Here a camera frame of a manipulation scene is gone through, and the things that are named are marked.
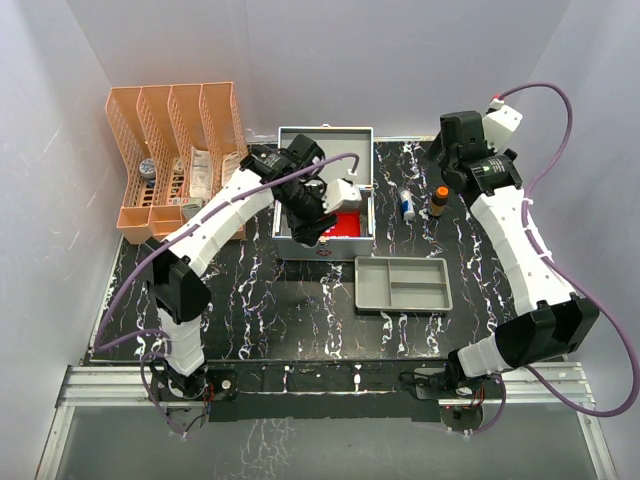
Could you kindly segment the grey plastic tray insert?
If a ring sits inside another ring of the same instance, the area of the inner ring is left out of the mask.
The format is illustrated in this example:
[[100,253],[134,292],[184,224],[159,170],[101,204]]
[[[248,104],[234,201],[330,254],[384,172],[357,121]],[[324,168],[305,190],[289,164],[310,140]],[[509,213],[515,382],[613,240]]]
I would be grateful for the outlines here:
[[354,269],[359,311],[443,313],[453,309],[445,259],[359,256]]

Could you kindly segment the silver metal medicine case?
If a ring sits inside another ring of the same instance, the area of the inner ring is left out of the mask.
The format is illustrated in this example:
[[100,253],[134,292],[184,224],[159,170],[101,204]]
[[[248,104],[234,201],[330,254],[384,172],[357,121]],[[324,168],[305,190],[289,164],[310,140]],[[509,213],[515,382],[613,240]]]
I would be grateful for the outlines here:
[[313,248],[298,244],[291,230],[282,205],[277,202],[273,211],[271,231],[272,243],[277,257],[292,261],[340,261],[348,262],[359,256],[373,253],[375,240],[375,198],[373,193],[373,139],[371,127],[281,126],[278,129],[278,145],[287,147],[298,134],[314,140],[326,157],[342,153],[355,153],[359,161],[352,158],[336,161],[325,167],[320,177],[327,183],[334,179],[346,179],[355,184],[362,201],[356,211],[360,214],[360,237],[321,236]]

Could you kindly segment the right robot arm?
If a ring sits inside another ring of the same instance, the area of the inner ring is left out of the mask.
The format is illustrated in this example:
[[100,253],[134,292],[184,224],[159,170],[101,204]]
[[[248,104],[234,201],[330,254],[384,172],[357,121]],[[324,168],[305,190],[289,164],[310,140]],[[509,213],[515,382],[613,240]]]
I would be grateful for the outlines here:
[[428,150],[447,187],[460,195],[491,241],[511,288],[515,318],[487,338],[452,351],[439,379],[466,397],[482,378],[577,350],[600,311],[547,264],[550,255],[531,245],[539,234],[522,221],[525,191],[506,142],[522,116],[503,106],[487,114],[444,114]]

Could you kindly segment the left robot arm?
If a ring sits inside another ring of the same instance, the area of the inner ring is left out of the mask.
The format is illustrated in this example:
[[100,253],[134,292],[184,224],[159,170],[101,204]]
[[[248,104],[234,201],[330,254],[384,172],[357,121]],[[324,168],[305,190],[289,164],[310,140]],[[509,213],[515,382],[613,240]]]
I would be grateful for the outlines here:
[[167,351],[153,377],[184,399],[206,387],[201,316],[212,293],[202,277],[211,260],[258,212],[278,202],[292,220],[292,236],[311,248],[337,222],[338,210],[359,193],[347,179],[325,181],[325,154],[299,134],[286,148],[255,146],[227,184],[183,227],[162,242],[147,243],[151,271],[147,290],[154,300]]

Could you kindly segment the brown bottle orange cap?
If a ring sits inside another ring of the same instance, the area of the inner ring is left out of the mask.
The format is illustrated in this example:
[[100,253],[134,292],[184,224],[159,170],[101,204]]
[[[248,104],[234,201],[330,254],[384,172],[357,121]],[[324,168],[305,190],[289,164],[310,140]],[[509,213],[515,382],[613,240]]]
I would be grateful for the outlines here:
[[435,192],[430,196],[427,213],[430,217],[439,218],[448,203],[449,189],[446,186],[438,187]]

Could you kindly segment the white blue tube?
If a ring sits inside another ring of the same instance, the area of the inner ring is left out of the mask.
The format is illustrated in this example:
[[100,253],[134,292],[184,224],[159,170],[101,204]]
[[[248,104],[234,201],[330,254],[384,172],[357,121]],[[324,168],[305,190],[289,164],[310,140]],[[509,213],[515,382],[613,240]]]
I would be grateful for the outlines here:
[[398,190],[398,197],[402,219],[405,222],[413,221],[415,219],[415,209],[411,192],[407,188],[402,187]]

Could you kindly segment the red first aid pouch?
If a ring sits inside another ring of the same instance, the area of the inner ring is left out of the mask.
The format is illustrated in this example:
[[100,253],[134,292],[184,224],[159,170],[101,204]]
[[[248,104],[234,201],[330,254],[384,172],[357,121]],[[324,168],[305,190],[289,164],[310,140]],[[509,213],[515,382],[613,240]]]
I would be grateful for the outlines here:
[[360,237],[360,214],[356,211],[338,212],[336,224],[324,232],[326,237]]

